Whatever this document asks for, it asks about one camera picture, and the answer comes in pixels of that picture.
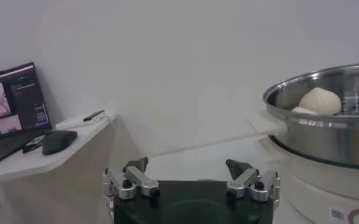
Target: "white shelf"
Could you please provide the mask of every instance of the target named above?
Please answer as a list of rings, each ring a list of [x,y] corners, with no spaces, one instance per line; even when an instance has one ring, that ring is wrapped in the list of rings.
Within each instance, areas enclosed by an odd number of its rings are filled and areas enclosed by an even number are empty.
[[[10,155],[0,161],[0,182],[48,172],[61,166],[114,119],[115,114],[108,114],[108,117],[95,124],[70,129],[77,131],[77,138],[67,149],[56,154],[43,155],[40,147],[27,154],[20,150]]]

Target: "pot handle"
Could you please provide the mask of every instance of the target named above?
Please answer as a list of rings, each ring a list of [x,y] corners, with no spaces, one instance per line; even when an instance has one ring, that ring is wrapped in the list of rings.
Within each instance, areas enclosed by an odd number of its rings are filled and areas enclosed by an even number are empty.
[[[248,118],[248,122],[258,135],[274,135],[286,133],[288,128],[284,121],[271,116],[266,110],[263,110]]]

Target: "laptop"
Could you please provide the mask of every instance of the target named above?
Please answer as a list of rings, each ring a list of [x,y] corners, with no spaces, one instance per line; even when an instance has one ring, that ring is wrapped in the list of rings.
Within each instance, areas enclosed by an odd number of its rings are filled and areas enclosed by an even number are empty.
[[[33,63],[0,72],[0,160],[51,129]]]

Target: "laptop keyboard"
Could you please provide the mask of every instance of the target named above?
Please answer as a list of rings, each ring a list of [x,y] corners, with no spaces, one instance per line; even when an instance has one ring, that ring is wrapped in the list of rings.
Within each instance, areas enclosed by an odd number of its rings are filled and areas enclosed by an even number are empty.
[[[40,135],[42,135],[42,131],[0,139],[0,160],[18,151],[23,144]]]

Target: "black computer mouse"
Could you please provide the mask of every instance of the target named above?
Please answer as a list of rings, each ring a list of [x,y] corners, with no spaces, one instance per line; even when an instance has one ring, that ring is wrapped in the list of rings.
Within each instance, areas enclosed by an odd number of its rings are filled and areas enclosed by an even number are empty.
[[[50,155],[66,149],[76,139],[76,131],[52,131],[43,140],[43,154]]]

